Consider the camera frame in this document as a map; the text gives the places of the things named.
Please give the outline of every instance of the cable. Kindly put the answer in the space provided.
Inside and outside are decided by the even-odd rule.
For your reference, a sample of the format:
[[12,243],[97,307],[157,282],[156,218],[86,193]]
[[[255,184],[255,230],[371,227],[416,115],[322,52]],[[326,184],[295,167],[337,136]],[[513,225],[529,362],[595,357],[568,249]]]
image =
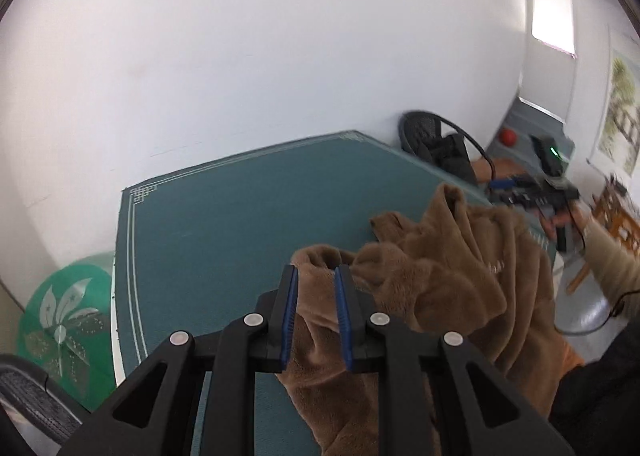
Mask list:
[[574,224],[575,229],[578,231],[578,234],[580,234],[580,239],[582,240],[582,250],[580,251],[580,255],[583,255],[587,250],[587,243],[584,241],[584,234],[580,230],[580,227],[578,227],[578,223],[575,222],[574,213],[571,212],[571,207],[569,206],[569,200],[566,198],[566,195],[564,195],[564,202],[566,203],[566,208],[569,211],[571,223]]
[[[569,209],[569,201],[566,199],[566,197],[564,198],[564,201],[567,204],[567,209]],[[540,216],[546,220],[545,213],[543,213],[542,209],[540,208],[540,205],[538,205],[536,203],[536,207],[538,208],[538,212],[540,213]],[[564,270],[566,270],[569,266],[574,264],[574,262],[578,261],[578,259],[581,259],[582,255],[584,254],[584,252],[586,250],[586,244],[584,243],[584,236],[582,235],[582,232],[578,228],[578,225],[576,224],[575,219],[574,219],[574,215],[573,215],[573,213],[571,212],[570,209],[569,209],[569,216],[571,216],[571,221],[572,221],[573,226],[575,227],[575,229],[580,234],[580,239],[582,240],[582,250],[580,252],[578,252],[577,254],[574,254],[571,258],[569,258],[569,260],[567,262],[565,262],[565,264],[563,264],[561,267],[556,268],[552,272],[552,276],[553,277],[557,276],[558,274],[562,274],[562,272]]]
[[567,337],[582,337],[584,335],[591,335],[592,333],[596,333],[596,331],[600,330],[601,328],[604,327],[604,325],[609,322],[609,319],[611,319],[612,317],[617,317],[618,315],[620,315],[625,307],[625,304],[623,302],[623,299],[629,295],[635,295],[640,293],[640,290],[629,290],[628,292],[623,293],[616,301],[616,303],[611,307],[611,310],[609,311],[609,315],[607,315],[607,318],[604,319],[604,322],[598,326],[597,328],[592,328],[590,330],[584,330],[584,331],[565,331],[565,330],[561,330],[558,326],[554,326],[556,328],[556,331],[561,334],[561,335],[566,335]]

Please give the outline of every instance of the window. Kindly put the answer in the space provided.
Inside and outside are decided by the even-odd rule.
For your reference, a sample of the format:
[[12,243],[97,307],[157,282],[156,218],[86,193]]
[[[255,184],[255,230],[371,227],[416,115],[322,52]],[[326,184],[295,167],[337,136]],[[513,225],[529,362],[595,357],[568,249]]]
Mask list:
[[553,48],[575,54],[572,0],[533,0],[531,35]]

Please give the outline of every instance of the brown fleece blanket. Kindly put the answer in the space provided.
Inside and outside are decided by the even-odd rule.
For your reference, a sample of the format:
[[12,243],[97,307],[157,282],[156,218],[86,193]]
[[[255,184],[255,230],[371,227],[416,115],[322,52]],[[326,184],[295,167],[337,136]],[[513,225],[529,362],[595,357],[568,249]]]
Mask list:
[[546,253],[522,216],[506,207],[469,207],[440,185],[416,224],[398,213],[370,220],[380,241],[357,254],[332,246],[297,251],[298,309],[291,360],[279,375],[324,456],[378,454],[375,375],[348,373],[340,356],[333,269],[379,310],[416,331],[459,331],[547,416],[564,357],[554,330],[554,288]]

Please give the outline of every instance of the green tablecloth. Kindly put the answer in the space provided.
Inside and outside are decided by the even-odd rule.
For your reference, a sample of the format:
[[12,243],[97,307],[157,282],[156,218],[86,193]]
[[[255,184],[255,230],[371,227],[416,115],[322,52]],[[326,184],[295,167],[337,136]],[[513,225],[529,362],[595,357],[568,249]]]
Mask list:
[[[436,186],[477,188],[358,132],[268,147],[153,178],[122,195],[115,265],[128,374],[175,330],[200,335],[253,310],[292,253],[315,243],[357,250],[368,219],[417,220]],[[256,454],[318,454],[273,375],[258,375]]]

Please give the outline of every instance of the framed picture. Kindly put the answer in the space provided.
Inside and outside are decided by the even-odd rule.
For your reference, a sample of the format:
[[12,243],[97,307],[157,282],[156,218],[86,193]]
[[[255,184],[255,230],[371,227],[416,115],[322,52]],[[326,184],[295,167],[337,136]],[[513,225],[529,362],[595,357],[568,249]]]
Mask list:
[[613,30],[607,97],[590,162],[628,183],[640,150],[640,46]]

